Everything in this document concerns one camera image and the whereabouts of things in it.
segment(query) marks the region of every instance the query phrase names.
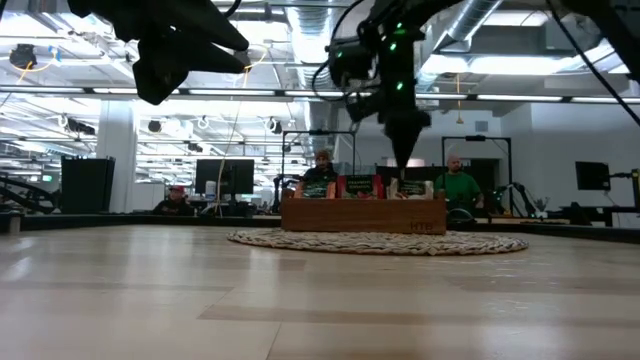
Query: product box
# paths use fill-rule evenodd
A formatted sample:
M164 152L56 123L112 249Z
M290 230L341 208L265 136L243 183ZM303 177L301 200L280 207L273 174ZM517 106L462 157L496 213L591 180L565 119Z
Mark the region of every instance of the product box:
M388 199L433 200L433 182L391 179Z
M338 177L341 199L384 199L384 186L379 175L347 175Z
M294 197L302 199L333 199L335 198L335 183L328 179L307 181L296 188Z

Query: red cap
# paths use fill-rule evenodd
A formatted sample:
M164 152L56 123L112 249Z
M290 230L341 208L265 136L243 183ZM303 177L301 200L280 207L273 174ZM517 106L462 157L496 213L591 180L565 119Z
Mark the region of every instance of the red cap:
M177 192L180 192L180 193L184 193L184 186L172 185L171 187L169 187L169 191L177 191Z

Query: green shirt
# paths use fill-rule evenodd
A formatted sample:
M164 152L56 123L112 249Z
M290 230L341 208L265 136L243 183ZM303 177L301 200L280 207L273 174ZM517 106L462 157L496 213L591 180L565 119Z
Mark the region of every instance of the green shirt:
M435 183L435 191L437 192L444 189L447 199L450 201L458 202L460 205L473 207L476 197L481 192L478 183L473 179L473 177L463 172L459 172L455 175L447 173L446 176L447 179L444 184L442 183L442 175L438 177Z

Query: light wood floor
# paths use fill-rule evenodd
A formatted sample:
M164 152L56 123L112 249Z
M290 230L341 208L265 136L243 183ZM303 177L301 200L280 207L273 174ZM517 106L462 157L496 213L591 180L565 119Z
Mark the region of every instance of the light wood floor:
M375 257L231 230L0 238L0 359L640 359L640 246L521 235L514 254Z

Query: man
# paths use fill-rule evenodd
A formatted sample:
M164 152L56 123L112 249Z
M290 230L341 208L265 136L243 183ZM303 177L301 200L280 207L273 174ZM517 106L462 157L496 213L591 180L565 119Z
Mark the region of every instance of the man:
M184 198L184 186L172 186L169 188L169 199L161 201L155 209L154 215L165 216L192 216L193 208L187 204Z
M302 181L336 181L337 178L338 173L333 170L333 164L331 164L331 154L323 149L316 152L316 167L307 170Z
M435 183L435 190L439 194L446 194L450 204L467 210L474 206L478 209L484 207L484 196L478 183L470 175L462 172L460 158L456 155L449 156L447 160L447 174L440 175Z

